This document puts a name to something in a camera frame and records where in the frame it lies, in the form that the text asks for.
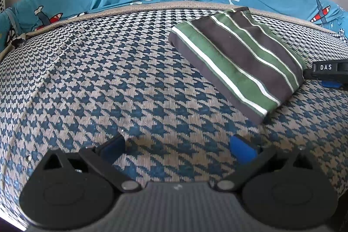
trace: houndstooth fabric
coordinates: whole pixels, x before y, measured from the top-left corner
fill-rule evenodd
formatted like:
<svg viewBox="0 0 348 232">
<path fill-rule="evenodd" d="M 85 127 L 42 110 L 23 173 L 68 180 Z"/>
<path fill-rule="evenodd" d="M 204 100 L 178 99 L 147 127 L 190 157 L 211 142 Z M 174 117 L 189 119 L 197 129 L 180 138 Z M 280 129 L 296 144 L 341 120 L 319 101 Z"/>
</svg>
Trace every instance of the houndstooth fabric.
<svg viewBox="0 0 348 232">
<path fill-rule="evenodd" d="M 235 160 L 228 137 L 282 149 L 304 145 L 339 194 L 348 187 L 347 93 L 306 81 L 255 126 L 185 60 L 167 38 L 214 10 L 137 12 L 74 22 L 25 42 L 0 64 L 1 187 L 5 212 L 25 224 L 21 189 L 49 147 L 75 152 L 122 132 L 115 166 L 149 180 L 219 180 Z M 348 57 L 339 38 L 254 16 L 304 57 Z"/>
</svg>

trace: striped fabric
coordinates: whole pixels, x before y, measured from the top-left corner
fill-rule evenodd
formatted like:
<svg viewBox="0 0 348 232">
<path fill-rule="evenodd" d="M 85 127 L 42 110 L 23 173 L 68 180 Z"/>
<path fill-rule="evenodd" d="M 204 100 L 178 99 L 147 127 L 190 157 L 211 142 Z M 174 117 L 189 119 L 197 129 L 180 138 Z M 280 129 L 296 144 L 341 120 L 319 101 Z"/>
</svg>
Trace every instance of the striped fabric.
<svg viewBox="0 0 348 232">
<path fill-rule="evenodd" d="M 247 7 L 178 24 L 169 42 L 256 124 L 303 83 L 303 60 Z"/>
</svg>

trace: gray gripper base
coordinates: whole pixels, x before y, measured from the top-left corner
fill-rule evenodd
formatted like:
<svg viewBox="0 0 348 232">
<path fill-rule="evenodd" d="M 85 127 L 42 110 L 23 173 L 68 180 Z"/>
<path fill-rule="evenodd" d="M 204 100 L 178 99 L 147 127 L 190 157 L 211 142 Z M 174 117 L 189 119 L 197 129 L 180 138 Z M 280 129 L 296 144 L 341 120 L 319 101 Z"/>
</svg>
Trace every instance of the gray gripper base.
<svg viewBox="0 0 348 232">
<path fill-rule="evenodd" d="M 70 231 L 285 232 L 288 230 L 275 229 L 258 222 L 245 212 L 233 194 L 216 192 L 207 182 L 149 182 L 140 192 L 123 194 L 113 209 L 99 221 Z M 27 232 L 48 231 L 29 227 Z M 306 232 L 332 232 L 332 230 L 323 225 Z"/>
</svg>

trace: white stripe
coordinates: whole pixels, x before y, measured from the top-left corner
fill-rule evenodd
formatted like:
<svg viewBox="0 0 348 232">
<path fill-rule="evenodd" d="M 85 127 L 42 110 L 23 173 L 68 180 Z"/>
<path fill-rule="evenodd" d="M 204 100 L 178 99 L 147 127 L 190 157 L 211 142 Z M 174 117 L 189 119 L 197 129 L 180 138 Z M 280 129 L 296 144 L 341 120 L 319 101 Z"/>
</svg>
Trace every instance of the white stripe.
<svg viewBox="0 0 348 232">
<path fill-rule="evenodd" d="M 253 108 L 255 108 L 257 111 L 261 112 L 263 115 L 267 114 L 267 110 L 260 107 L 256 103 L 248 100 L 246 97 L 243 96 L 241 91 L 237 88 L 236 85 L 213 63 L 213 61 L 204 53 L 202 52 L 187 36 L 182 33 L 179 29 L 176 27 L 172 28 L 172 31 L 175 32 L 178 36 L 180 36 L 214 71 L 216 74 L 224 80 L 227 85 L 234 91 L 234 93 L 240 98 L 241 101 L 249 104 Z"/>
<path fill-rule="evenodd" d="M 242 12 L 242 14 L 243 14 L 243 16 L 244 16 L 246 19 L 248 19 L 248 21 L 250 22 L 251 25 L 260 27 L 262 33 L 264 33 L 266 36 L 268 36 L 269 38 L 271 38 L 272 40 L 274 40 L 274 41 L 276 41 L 278 44 L 280 44 L 280 45 L 286 50 L 286 52 L 287 52 L 288 54 L 290 54 L 290 56 L 296 61 L 297 65 L 300 67 L 301 71 L 303 71 L 302 65 L 301 65 L 300 62 L 297 60 L 297 58 L 296 58 L 285 46 L 283 46 L 283 44 L 282 44 L 281 42 L 279 42 L 277 39 L 274 39 L 274 38 L 272 38 L 270 35 L 268 35 L 268 34 L 263 30 L 263 28 L 262 28 L 260 25 L 255 25 L 255 24 L 253 24 L 253 23 L 249 20 L 249 18 L 248 18 L 247 16 L 244 15 L 243 12 Z"/>
<path fill-rule="evenodd" d="M 226 29 L 227 31 L 229 31 L 230 33 L 232 33 L 238 40 L 240 40 L 240 42 L 251 52 L 251 54 L 253 54 L 253 56 L 260 62 L 262 62 L 263 64 L 268 65 L 269 67 L 271 67 L 272 69 L 274 69 L 275 71 L 277 71 L 279 74 L 281 74 L 284 79 L 286 80 L 286 82 L 288 83 L 290 89 L 292 92 L 294 92 L 294 89 L 292 87 L 292 85 L 290 84 L 288 78 L 286 77 L 286 75 L 281 72 L 277 67 L 275 67 L 273 64 L 270 64 L 269 62 L 263 60 L 262 58 L 258 57 L 257 54 L 235 33 L 233 32 L 229 27 L 227 27 L 224 23 L 221 23 L 220 21 L 218 21 L 218 19 L 216 19 L 214 16 L 211 16 L 211 18 L 215 21 L 216 24 L 218 24 L 219 26 L 223 27 L 224 29 Z"/>
<path fill-rule="evenodd" d="M 248 36 L 253 40 L 253 42 L 254 42 L 260 49 L 262 49 L 263 51 L 267 52 L 268 54 L 270 54 L 270 55 L 272 55 L 274 58 L 276 58 L 276 59 L 277 59 L 277 60 L 278 60 L 278 61 L 279 61 L 291 74 L 292 74 L 292 76 L 293 76 L 294 79 L 295 79 L 296 85 L 297 85 L 298 87 L 300 86 L 299 82 L 297 81 L 297 78 L 296 78 L 295 73 L 293 73 L 293 71 L 292 71 L 284 62 L 282 62 L 282 61 L 280 60 L 280 58 L 278 58 L 278 56 L 276 56 L 273 52 L 271 52 L 271 51 L 268 50 L 267 48 L 261 46 L 247 30 L 245 30 L 245 29 L 239 27 L 239 25 L 238 25 L 238 24 L 232 19 L 232 17 L 229 16 L 226 12 L 224 12 L 224 14 L 233 22 L 234 25 L 236 25 L 239 29 L 241 29 L 241 30 L 243 30 L 245 33 L 247 33 Z"/>
<path fill-rule="evenodd" d="M 203 37 L 205 37 L 207 39 L 207 37 L 201 33 L 200 30 L 198 30 L 194 25 L 192 25 L 191 22 L 187 22 L 192 28 L 194 28 L 199 34 L 201 34 Z M 274 101 L 278 106 L 281 105 L 280 101 L 277 100 L 275 97 L 273 97 L 272 95 L 270 95 L 267 90 L 264 88 L 264 86 L 262 85 L 262 83 L 257 80 L 255 77 L 253 77 L 252 75 L 250 75 L 249 73 L 246 73 L 243 69 L 241 69 L 238 65 L 234 64 L 234 62 L 232 62 L 227 56 L 225 56 L 225 54 L 223 54 L 218 48 L 216 48 L 218 50 L 219 53 L 222 54 L 223 57 L 225 57 L 230 63 L 233 64 L 233 66 L 242 74 L 244 74 L 246 77 L 248 77 L 251 81 L 253 81 L 260 89 L 261 93 L 265 96 L 268 97 L 270 100 Z"/>
</svg>

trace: silver screw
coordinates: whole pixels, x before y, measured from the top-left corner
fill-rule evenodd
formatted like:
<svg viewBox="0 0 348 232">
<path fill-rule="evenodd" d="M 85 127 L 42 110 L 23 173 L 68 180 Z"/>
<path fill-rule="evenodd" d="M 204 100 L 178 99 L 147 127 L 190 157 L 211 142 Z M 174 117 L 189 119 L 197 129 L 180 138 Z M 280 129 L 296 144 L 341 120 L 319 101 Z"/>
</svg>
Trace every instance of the silver screw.
<svg viewBox="0 0 348 232">
<path fill-rule="evenodd" d="M 229 181 L 229 180 L 221 180 L 220 182 L 217 183 L 217 187 L 220 190 L 229 191 L 229 190 L 232 190 L 234 188 L 234 183 L 232 181 Z"/>
<path fill-rule="evenodd" d="M 121 184 L 121 187 L 125 191 L 133 191 L 139 187 L 139 184 L 136 181 L 128 180 L 128 181 L 124 181 Z"/>
</svg>

